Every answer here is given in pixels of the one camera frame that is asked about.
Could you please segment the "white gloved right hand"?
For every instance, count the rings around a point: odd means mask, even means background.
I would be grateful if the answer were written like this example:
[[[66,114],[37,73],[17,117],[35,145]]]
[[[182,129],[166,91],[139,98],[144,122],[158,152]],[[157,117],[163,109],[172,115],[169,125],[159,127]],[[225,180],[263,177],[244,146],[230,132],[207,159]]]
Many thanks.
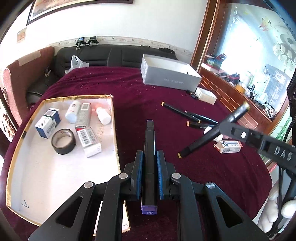
[[[258,227],[264,232],[267,233],[271,230],[273,223],[277,220],[279,215],[278,207],[278,197],[279,197],[279,186],[278,181],[273,185],[272,189],[269,192],[267,203],[264,206],[264,209],[260,215],[258,221]],[[284,227],[287,226],[287,223],[293,217],[295,213],[295,199],[288,201],[282,206],[280,214],[287,221]]]

